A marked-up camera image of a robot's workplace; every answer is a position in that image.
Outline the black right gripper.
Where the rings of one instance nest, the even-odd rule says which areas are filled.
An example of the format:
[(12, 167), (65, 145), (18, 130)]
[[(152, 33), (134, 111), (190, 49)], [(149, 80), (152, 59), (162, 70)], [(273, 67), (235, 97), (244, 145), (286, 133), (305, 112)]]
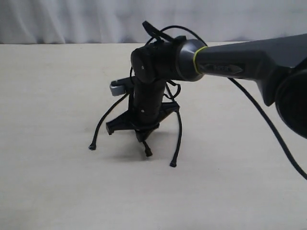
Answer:
[(165, 80), (144, 84), (136, 78), (134, 88), (127, 93), (129, 106), (127, 111), (106, 123), (109, 135), (118, 130), (134, 130), (139, 142), (144, 142), (160, 123), (172, 112), (179, 111), (176, 102), (162, 102), (166, 87)]

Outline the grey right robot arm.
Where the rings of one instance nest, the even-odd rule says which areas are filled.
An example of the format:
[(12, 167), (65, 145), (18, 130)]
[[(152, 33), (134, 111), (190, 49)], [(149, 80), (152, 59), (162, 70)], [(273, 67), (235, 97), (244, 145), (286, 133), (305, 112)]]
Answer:
[(206, 46), (179, 36), (135, 49), (130, 57), (135, 76), (114, 81), (111, 91), (123, 94), (123, 84), (134, 88), (132, 108), (108, 122), (117, 130), (151, 130), (176, 104), (162, 105), (168, 80), (195, 82), (204, 75), (257, 83), (264, 103), (274, 104), (283, 122), (302, 137), (307, 135), (307, 36), (305, 34)]

